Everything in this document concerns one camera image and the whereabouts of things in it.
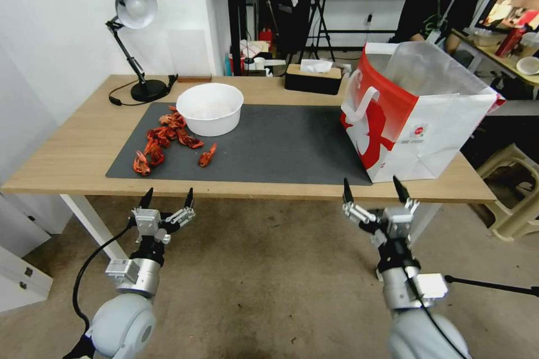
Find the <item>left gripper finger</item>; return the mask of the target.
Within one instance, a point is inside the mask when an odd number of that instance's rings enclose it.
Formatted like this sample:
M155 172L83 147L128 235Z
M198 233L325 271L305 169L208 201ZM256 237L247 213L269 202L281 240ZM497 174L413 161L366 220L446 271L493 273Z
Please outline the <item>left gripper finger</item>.
M194 205L194 190L191 187L182 209L171 214L165 219L166 227L183 227L187 225L196 216Z
M133 208L131 210L132 212L132 216L133 217L136 217L137 213L139 212L139 210L141 209L148 209L149 208L149 205L150 205L150 202L152 200L152 197L153 197L153 188L151 187L147 193L140 199L139 203L138 203L138 206Z

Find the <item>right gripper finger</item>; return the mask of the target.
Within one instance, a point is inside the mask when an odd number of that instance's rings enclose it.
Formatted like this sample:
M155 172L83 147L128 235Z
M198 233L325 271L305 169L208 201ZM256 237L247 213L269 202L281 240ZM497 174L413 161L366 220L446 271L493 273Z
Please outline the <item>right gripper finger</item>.
M352 191L347 178L344 178L342 210L345 216L356 224L375 224L377 216L367 209L356 204L353 199Z
M401 202L401 206L394 209L392 216L396 219L413 219L414 213L420 205L419 200L410 196L407 188L402 184L397 176L393 176L392 179L398 199Z

